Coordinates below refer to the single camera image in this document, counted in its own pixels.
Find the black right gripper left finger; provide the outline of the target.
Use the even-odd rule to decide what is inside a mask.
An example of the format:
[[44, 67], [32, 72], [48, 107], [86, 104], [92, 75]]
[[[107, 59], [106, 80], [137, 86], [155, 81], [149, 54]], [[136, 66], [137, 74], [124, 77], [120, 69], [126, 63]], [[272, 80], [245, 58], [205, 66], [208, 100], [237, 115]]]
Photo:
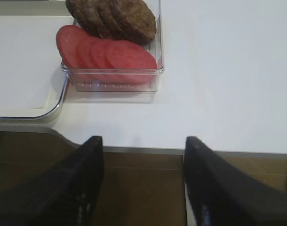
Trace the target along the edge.
[[103, 139], [93, 136], [49, 170], [0, 193], [0, 226], [88, 226], [103, 178]]

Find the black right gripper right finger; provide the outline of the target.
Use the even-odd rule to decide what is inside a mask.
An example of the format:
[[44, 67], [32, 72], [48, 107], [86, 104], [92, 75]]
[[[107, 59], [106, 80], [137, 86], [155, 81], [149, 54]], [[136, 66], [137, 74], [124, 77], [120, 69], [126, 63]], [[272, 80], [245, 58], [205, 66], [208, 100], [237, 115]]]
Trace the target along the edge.
[[287, 226], [287, 194], [269, 187], [187, 137], [183, 176], [198, 226]]

